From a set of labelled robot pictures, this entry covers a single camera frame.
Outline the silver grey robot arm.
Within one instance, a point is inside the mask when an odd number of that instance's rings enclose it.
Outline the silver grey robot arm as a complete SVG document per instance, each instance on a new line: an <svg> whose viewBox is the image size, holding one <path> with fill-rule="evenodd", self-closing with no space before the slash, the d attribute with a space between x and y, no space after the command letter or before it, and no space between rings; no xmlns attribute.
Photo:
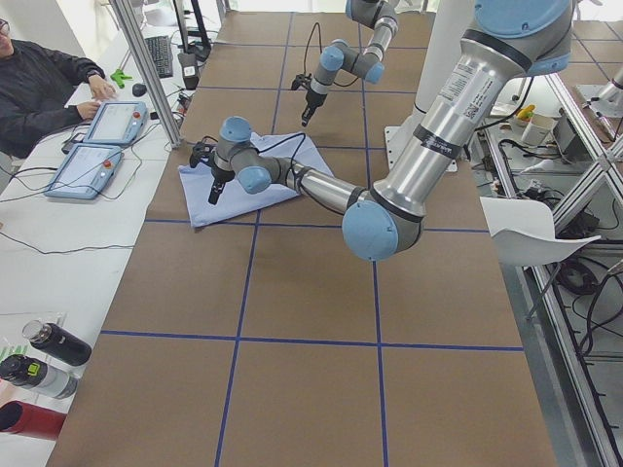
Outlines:
<svg viewBox="0 0 623 467"><path fill-rule="evenodd" d="M572 1L443 1L427 59L442 66L430 107L399 128L403 149L388 175L370 188L352 185L256 147L241 117L224 121L218 142L192 163L210 168L208 201L236 181L250 195L285 186L342 215L353 254L380 261L421 236L425 201L460 155L510 80L558 72L568 65L576 5Z"/></svg>
<svg viewBox="0 0 623 467"><path fill-rule="evenodd" d="M313 73L303 73L295 77L291 89L303 87L307 90L306 107L301 117L302 126L307 126L316 109L324 104L339 71L348 72L355 79L370 84L376 84L381 79L385 72L385 52L399 29L395 11L397 4L398 1L346 2L347 17L370 28L373 35L362 52L343 39L334 40L322 50Z"/></svg>

